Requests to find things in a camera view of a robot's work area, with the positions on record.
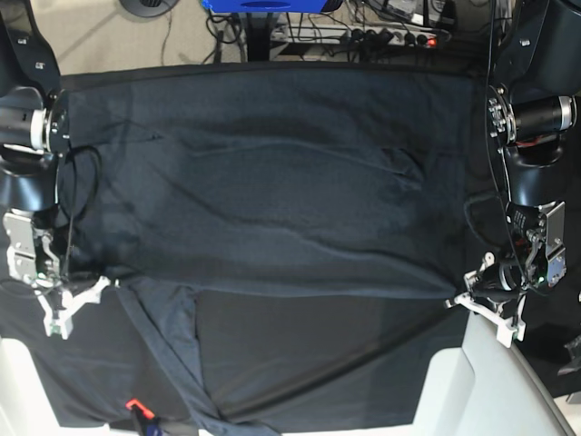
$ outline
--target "dark cloth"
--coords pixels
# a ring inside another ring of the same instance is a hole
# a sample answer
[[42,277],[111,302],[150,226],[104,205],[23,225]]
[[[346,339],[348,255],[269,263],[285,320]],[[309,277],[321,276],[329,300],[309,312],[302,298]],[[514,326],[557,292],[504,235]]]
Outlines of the dark cloth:
[[[377,68],[189,73],[71,81],[73,144],[103,157],[74,257],[131,278],[77,313],[68,342],[43,337],[35,302],[2,295],[0,334],[31,348],[63,425],[126,419],[132,397],[220,434],[410,422],[430,358],[464,331],[466,314],[439,305],[467,270],[474,84]],[[78,166],[86,193],[93,167]]]

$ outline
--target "blue object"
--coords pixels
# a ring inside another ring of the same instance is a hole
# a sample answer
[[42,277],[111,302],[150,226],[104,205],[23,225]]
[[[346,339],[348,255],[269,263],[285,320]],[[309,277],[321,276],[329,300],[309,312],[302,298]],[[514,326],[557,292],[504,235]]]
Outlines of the blue object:
[[202,0],[206,9],[217,14],[235,12],[319,13],[327,0]]

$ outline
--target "red tag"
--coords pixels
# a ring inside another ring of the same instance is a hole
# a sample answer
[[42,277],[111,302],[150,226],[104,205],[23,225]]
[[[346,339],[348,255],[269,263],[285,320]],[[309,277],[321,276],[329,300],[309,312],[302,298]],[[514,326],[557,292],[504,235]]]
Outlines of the red tag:
[[133,408],[133,406],[136,406],[140,411],[142,411],[143,416],[145,418],[147,418],[148,420],[152,420],[153,418],[155,418],[155,413],[153,413],[152,411],[150,411],[149,409],[147,409],[144,405],[142,405],[139,400],[133,398],[132,400],[128,401],[127,404],[125,404],[125,407],[129,410],[131,410]]

